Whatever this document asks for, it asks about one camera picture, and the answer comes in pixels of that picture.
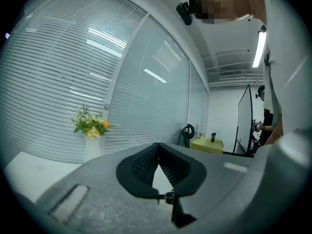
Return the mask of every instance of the air vent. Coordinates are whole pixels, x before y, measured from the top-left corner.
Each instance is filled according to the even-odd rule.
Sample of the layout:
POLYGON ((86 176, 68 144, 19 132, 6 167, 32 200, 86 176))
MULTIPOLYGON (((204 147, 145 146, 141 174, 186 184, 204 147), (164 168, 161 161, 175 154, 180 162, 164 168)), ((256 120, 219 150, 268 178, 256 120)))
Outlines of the air vent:
POLYGON ((238 76, 243 76, 242 70, 219 72, 220 79, 221 78, 228 78, 228 77, 238 77, 238 76))

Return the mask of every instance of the ceiling light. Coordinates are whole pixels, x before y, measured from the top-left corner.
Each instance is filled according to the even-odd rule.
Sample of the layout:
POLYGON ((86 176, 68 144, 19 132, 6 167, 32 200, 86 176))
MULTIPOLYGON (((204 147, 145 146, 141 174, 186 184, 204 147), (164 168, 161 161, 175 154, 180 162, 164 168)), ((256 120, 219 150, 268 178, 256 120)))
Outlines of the ceiling light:
POLYGON ((259 63, 263 54, 263 50, 264 50, 266 37, 267 37, 266 32, 262 32, 262 31, 259 32, 258 46, 257 46, 257 52, 254 57, 254 61, 253 61, 253 68, 257 68, 259 66, 259 63))
POLYGON ((155 77, 156 79, 160 80, 161 82, 166 83, 166 81, 163 78, 161 78, 158 75, 154 74, 152 71, 150 71, 148 69, 144 69, 143 71, 146 72, 147 74, 155 77))
POLYGON ((112 54, 114 56, 122 57, 121 53, 119 53, 119 52, 117 52, 117 51, 115 51, 115 50, 113 50, 113 49, 111 49, 109 47, 106 47, 106 46, 104 46, 102 44, 99 44, 99 43, 97 43, 95 41, 87 39, 87 44, 92 45, 92 46, 94 46, 96 48, 99 48, 101 50, 104 50, 105 52, 108 52, 108 53, 110 53, 110 54, 112 54))

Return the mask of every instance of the flower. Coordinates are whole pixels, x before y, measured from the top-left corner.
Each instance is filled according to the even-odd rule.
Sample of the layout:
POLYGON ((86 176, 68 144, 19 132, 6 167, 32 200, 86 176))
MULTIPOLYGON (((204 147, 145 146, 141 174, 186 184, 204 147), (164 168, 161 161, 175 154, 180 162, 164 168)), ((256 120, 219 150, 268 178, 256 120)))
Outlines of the flower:
POLYGON ((109 128, 110 128, 109 121, 104 120, 104 119, 99 119, 98 122, 99 122, 105 129, 109 129, 109 128))
POLYGON ((90 117, 89 117, 89 120, 97 120, 97 117, 95 116, 95 115, 91 115, 90 117))
POLYGON ((87 136, 90 139, 94 139, 94 137, 98 137, 99 136, 99 131, 96 129, 96 127, 92 127, 91 130, 89 130, 87 132, 87 136))

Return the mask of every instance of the white wall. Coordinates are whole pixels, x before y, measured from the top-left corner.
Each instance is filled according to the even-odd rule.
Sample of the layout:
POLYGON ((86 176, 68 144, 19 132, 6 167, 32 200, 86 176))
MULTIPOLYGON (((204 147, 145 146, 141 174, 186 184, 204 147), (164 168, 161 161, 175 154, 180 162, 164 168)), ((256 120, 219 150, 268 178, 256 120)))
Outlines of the white wall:
MULTIPOLYGON (((216 139, 223 141, 223 151, 232 152, 235 144, 238 124, 238 103, 245 92, 246 86, 212 88, 209 94, 209 112, 207 137, 216 133, 216 139)), ((263 102, 256 99, 257 87, 251 87, 253 100, 253 117, 263 122, 263 102)))
POLYGON ((206 67, 193 38, 186 25, 181 22, 179 14, 170 9, 162 0, 130 0, 154 17, 179 43, 183 51, 189 57, 207 90, 208 78, 206 67))

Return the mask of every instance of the person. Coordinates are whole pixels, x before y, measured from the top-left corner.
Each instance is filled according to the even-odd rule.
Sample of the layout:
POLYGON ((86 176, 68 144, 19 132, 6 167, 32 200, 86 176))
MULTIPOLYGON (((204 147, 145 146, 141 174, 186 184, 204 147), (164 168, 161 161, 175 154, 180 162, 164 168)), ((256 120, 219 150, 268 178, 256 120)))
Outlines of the person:
POLYGON ((264 108, 273 114, 266 144, 312 127, 311 36, 286 0, 189 0, 189 7, 190 14, 209 24, 249 16, 266 26, 270 66, 264 66, 264 108))
MULTIPOLYGON (((261 98, 262 101, 264 101, 264 95, 265 95, 264 89, 265 89, 265 86, 263 85, 258 88, 258 97, 261 98)), ((260 146, 263 146, 266 143, 267 139, 270 137, 273 131, 272 122, 273 122, 273 114, 271 114, 268 109, 264 109, 263 124, 262 126, 260 127, 257 126, 255 128, 256 132, 261 131, 260 139, 258 141, 260 146)))

